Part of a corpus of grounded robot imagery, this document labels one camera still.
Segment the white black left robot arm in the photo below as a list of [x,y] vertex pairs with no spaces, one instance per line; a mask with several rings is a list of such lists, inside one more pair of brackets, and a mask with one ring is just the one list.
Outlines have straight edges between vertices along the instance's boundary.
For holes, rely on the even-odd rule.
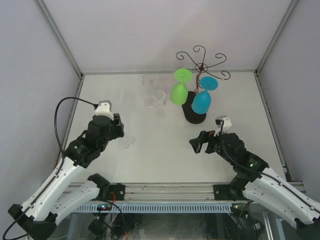
[[102,175],[90,175],[86,182],[62,195],[74,178],[96,160],[112,140],[124,137],[124,124],[118,113],[94,115],[86,130],[71,141],[64,158],[40,188],[23,204],[13,204],[8,213],[28,236],[46,240],[59,223],[90,200],[106,200],[110,182]]

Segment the clear flute glass front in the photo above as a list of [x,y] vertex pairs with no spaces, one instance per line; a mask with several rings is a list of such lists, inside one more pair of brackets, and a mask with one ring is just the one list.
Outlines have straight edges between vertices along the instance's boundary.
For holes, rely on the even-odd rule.
[[120,140],[120,145],[125,149],[130,149],[135,145],[136,138],[133,135],[125,135]]

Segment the metal wine glass rack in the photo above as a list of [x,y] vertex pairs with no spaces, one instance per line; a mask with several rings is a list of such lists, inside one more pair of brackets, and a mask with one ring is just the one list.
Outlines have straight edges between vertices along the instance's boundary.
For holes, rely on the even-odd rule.
[[202,46],[202,45],[195,45],[192,50],[195,53],[198,53],[198,52],[200,52],[200,50],[203,50],[202,61],[196,62],[195,60],[193,60],[193,58],[186,51],[177,52],[175,57],[179,61],[182,61],[182,60],[185,59],[185,56],[187,56],[194,64],[194,68],[187,68],[188,70],[190,70],[192,72],[192,80],[185,84],[187,86],[187,88],[188,88],[188,96],[187,96],[186,103],[181,105],[181,107],[182,107],[182,111],[183,111],[185,119],[189,123],[197,125],[197,124],[203,123],[204,120],[206,119],[206,116],[207,116],[207,113],[205,113],[205,114],[197,114],[192,110],[192,103],[194,101],[195,96],[199,92],[202,92],[204,90],[200,86],[201,78],[203,78],[203,77],[213,77],[217,81],[218,80],[226,81],[226,80],[229,80],[231,78],[231,74],[227,70],[222,70],[220,72],[221,76],[216,76],[216,75],[208,72],[208,70],[210,68],[213,68],[213,67],[216,67],[218,65],[221,65],[221,64],[223,64],[224,62],[227,61],[227,57],[226,57],[225,54],[217,53],[215,55],[215,58],[217,60],[219,60],[219,61],[216,64],[207,65],[205,63],[206,48],[204,46]]

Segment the clear wine glass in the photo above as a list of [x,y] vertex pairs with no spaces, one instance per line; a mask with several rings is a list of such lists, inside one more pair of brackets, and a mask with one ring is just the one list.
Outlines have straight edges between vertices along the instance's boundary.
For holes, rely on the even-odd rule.
[[163,90],[154,92],[154,106],[157,108],[156,116],[158,118],[164,115],[164,107],[166,105],[166,93]]

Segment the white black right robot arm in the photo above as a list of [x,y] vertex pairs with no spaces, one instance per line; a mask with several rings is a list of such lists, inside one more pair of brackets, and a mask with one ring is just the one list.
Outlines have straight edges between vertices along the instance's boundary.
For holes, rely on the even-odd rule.
[[262,158],[248,151],[235,133],[201,131],[189,140],[198,154],[216,153],[227,161],[236,176],[228,184],[232,200],[245,198],[275,213],[296,231],[302,240],[320,238],[320,204],[280,177]]

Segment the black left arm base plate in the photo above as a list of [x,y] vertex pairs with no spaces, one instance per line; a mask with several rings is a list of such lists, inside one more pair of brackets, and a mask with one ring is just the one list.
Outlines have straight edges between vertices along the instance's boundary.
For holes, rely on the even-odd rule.
[[124,184],[116,183],[105,186],[101,189],[97,196],[99,201],[123,201],[125,198],[126,186]]

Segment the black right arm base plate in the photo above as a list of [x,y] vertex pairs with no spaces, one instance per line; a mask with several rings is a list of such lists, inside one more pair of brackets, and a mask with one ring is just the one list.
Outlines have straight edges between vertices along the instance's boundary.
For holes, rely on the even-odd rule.
[[216,201],[236,201],[241,199],[239,195],[232,192],[229,184],[214,184],[213,193]]

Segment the green plastic wine glass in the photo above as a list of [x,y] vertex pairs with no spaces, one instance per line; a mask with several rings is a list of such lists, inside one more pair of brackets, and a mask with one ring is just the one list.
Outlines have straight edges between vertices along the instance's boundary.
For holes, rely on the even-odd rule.
[[174,72],[174,78],[177,81],[171,90],[170,100],[175,105],[183,105],[188,98],[188,87],[186,83],[193,78],[193,73],[187,68],[179,68]]

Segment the blue plastic wine glass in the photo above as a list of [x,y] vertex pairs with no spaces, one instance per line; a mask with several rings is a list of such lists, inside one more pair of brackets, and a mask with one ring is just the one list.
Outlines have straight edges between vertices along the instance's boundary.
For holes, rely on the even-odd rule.
[[203,91],[196,94],[191,108],[196,114],[202,115],[208,112],[212,102],[209,91],[216,90],[219,83],[214,77],[205,76],[200,79],[199,84],[203,88]]

